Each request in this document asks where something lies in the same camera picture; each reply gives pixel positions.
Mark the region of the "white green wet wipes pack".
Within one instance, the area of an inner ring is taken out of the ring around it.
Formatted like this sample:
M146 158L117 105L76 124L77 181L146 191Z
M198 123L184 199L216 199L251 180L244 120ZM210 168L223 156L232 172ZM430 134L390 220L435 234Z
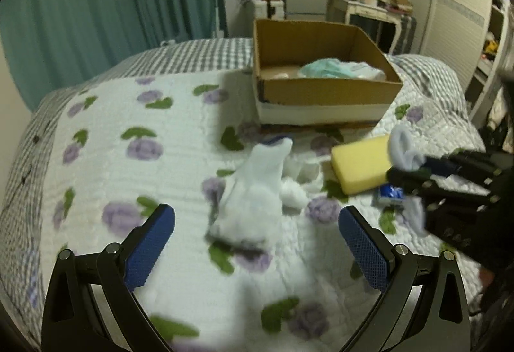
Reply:
M383 82L387 79L383 70L367 62L340 61L336 58L319 59L304 65L298 71L301 78L344 79Z

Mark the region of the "grey checked bed sheet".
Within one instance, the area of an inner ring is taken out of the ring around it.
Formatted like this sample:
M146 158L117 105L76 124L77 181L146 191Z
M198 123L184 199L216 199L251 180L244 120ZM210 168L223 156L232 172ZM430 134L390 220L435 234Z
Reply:
M133 55L95 79L44 97L18 147L1 213L3 299L32 346L41 344L44 300L50 282L43 278L40 258L44 178L58 120L66 104L111 80L212 71L240 71L251 75L252 58L253 43L249 39L191 40ZM463 94L456 87L456 76L443 63L416 55L394 56L390 61L402 82L410 78L426 96L436 101L444 102L457 94L456 108L466 113ZM298 161L290 152L286 165L288 189L306 192L300 182L301 174L318 174L319 170L318 165Z

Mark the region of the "dark suitcase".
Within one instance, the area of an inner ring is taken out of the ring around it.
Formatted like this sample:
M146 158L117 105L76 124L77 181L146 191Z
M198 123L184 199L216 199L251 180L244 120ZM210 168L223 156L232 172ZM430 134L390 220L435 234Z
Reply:
M409 54L416 33L417 19L412 15L403 14L401 17L401 33L394 47L394 55Z

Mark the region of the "brown cardboard box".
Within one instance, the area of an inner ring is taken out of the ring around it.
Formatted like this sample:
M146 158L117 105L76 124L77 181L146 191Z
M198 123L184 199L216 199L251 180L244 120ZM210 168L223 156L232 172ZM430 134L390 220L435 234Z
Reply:
M253 25L253 92L264 125L375 124L402 87L361 28L266 19Z

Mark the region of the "silver small refrigerator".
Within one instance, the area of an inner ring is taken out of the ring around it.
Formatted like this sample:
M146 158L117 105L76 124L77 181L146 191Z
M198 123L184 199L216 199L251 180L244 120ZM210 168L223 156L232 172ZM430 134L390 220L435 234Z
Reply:
M287 20L324 22L328 0L284 0Z

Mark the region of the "green curtain left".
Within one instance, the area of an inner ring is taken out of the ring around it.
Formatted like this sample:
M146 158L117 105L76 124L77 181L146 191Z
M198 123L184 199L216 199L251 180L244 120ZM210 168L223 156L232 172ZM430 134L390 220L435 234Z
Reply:
M163 41L213 33L217 0L1 0L1 40L28 109Z

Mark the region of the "white drawer cabinet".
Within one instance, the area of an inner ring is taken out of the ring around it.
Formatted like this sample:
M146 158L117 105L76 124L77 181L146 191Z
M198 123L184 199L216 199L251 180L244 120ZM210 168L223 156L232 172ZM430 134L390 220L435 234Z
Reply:
M252 0L250 13L253 19L284 20L284 2L277 0Z

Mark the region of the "white dressing table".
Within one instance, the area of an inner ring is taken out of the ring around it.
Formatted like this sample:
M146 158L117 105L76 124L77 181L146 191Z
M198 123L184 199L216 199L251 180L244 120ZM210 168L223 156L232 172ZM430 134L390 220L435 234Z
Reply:
M359 16L382 24L389 23L394 25L394 36L389 47L389 54L393 54L402 33L402 16L399 13L352 0L328 0L326 14L328 22L339 22L349 25L352 16Z

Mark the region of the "yellow sponge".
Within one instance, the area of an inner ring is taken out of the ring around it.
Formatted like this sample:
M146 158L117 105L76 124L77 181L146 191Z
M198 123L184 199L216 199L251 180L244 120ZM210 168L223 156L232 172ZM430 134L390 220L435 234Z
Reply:
M331 165L346 195L357 195L387 183L391 168L389 135L368 138L335 146Z

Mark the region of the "small blue white packet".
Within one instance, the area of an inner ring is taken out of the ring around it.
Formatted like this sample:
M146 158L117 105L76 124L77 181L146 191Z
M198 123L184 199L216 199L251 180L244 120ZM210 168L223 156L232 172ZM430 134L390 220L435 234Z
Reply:
M377 201L382 205L403 205L405 196L401 188L384 184L378 189Z

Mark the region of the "white floral quilt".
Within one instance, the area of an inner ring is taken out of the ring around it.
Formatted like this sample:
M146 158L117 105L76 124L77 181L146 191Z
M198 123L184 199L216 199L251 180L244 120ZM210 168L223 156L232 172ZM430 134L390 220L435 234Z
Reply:
M252 76L240 71L103 82L58 120L41 207L43 278L59 250L96 253L165 203L175 229L135 295L175 350L337 351L378 297L339 234L339 210L354 205L416 253L436 255L442 243L418 237L374 191L345 195L330 150L398 124L425 154L482 149L457 100L436 101L405 78L392 103L361 123L358 106L258 103ZM252 148L276 136L291 138L293 158L320 168L300 176L308 204L282 214L268 253L231 252L207 237L218 194Z

